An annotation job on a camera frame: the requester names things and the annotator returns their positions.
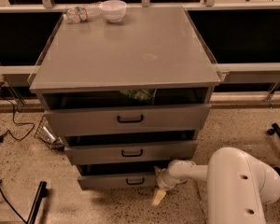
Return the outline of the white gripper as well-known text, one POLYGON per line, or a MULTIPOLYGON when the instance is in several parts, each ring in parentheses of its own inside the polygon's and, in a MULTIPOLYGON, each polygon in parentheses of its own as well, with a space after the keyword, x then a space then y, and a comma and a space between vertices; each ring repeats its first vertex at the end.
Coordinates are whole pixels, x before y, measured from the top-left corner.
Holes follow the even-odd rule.
POLYGON ((186 183, 187 180, 172 177, 167 169, 161 169, 157 166, 154 166, 154 170, 156 174, 157 187, 159 189, 155 189, 152 205, 158 206, 165 197, 166 190, 173 189, 178 184, 186 183))

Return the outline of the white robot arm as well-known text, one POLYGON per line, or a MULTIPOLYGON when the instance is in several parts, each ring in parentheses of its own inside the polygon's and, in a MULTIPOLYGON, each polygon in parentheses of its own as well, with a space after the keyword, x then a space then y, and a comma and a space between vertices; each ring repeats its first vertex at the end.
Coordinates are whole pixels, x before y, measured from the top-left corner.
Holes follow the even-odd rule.
POLYGON ((178 184, 205 181, 208 224, 266 224, 262 206, 280 199, 280 175, 274 168, 234 147, 218 149, 206 165, 174 160, 155 173, 154 206, 178 184))

